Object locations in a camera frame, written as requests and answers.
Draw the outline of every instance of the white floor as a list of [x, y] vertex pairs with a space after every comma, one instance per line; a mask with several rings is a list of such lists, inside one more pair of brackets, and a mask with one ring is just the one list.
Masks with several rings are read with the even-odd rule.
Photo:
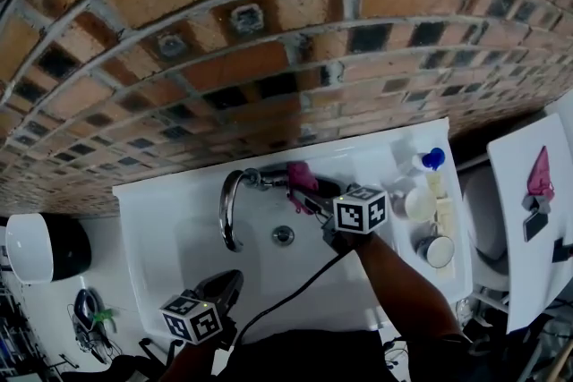
[[[137, 304], [130, 281], [119, 218], [108, 217], [81, 221], [90, 238], [92, 263], [82, 276], [54, 282], [52, 284], [22, 285], [12, 273], [3, 273], [5, 282], [16, 301], [28, 316], [31, 327], [41, 342], [49, 361], [54, 364], [61, 361], [61, 353], [75, 364], [77, 370], [96, 372], [106, 369], [90, 353], [84, 353], [75, 342], [72, 322], [68, 315], [68, 304], [73, 304], [81, 288], [94, 288], [104, 305], [114, 311], [116, 333], [109, 333], [125, 354], [144, 355], [138, 342], [146, 337], [137, 311]], [[397, 333], [393, 328], [381, 330], [383, 341], [391, 340]], [[167, 350], [168, 342], [149, 336], [160, 347]], [[214, 372], [219, 373], [227, 362], [228, 354], [218, 351]], [[409, 380], [407, 354], [390, 351], [388, 361], [398, 365], [392, 370], [399, 381]], [[60, 367], [61, 371], [73, 370], [69, 365]]]

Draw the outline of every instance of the magenta cloth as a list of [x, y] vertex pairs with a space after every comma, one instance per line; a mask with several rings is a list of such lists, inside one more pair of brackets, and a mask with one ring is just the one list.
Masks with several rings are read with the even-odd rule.
[[549, 153], [546, 147], [541, 149], [541, 153], [535, 161], [527, 181], [527, 191], [531, 196], [544, 196], [547, 200], [552, 200], [555, 196], [549, 174]]
[[301, 161], [298, 163], [290, 163], [286, 170], [288, 171], [288, 188], [290, 191], [288, 198], [295, 204], [296, 213], [300, 214], [301, 211], [304, 211], [306, 215], [312, 215], [314, 212], [306, 208], [292, 193], [293, 186], [300, 186], [313, 191], [319, 189], [319, 183], [316, 178], [314, 178], [314, 175], [312, 175], [311, 168], [304, 161]]

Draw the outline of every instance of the cube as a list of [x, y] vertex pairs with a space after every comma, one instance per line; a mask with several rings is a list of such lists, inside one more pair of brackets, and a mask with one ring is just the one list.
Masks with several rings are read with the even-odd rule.
[[387, 220], [386, 201], [387, 193], [375, 186], [362, 186], [333, 199], [335, 229], [371, 233]]
[[184, 294], [172, 296], [159, 308], [169, 333], [192, 344], [200, 344], [220, 333], [223, 326], [215, 304]]

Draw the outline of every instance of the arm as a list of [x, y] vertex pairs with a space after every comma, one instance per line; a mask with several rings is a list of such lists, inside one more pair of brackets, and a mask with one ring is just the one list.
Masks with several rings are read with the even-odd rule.
[[208, 378], [213, 368], [216, 340], [201, 345], [186, 345], [175, 357], [160, 382], [184, 382]]
[[460, 335], [448, 302], [380, 237], [356, 249], [378, 302], [396, 330], [408, 338]]

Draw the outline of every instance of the sink countertop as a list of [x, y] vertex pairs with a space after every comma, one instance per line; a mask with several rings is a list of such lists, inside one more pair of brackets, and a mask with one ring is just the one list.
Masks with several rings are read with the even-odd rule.
[[[115, 187], [127, 262], [145, 330], [169, 336], [158, 307], [171, 295], [231, 268], [243, 270], [245, 276], [244, 289], [231, 311], [240, 329], [335, 256], [321, 239], [320, 223], [314, 216], [296, 214], [284, 189], [260, 192], [241, 186], [235, 199], [235, 229], [244, 251], [233, 253], [223, 243], [218, 202], [227, 175], [235, 169], [289, 161], [306, 161], [314, 174], [342, 183], [388, 188], [400, 177], [397, 162], [407, 159], [412, 151], [443, 149], [446, 162], [440, 171], [454, 204], [457, 228], [453, 236], [456, 252], [450, 265], [434, 269], [419, 258], [413, 236], [419, 225], [393, 212], [380, 236], [450, 303], [467, 297], [472, 291], [469, 238], [462, 226], [462, 199], [448, 130], [448, 119], [442, 119]], [[425, 177], [415, 180], [422, 184]], [[289, 247], [272, 243], [271, 231], [279, 225], [289, 225], [295, 231], [295, 241]], [[246, 340], [295, 327], [376, 329], [387, 323], [358, 257], [351, 253], [301, 296], [261, 320]]]

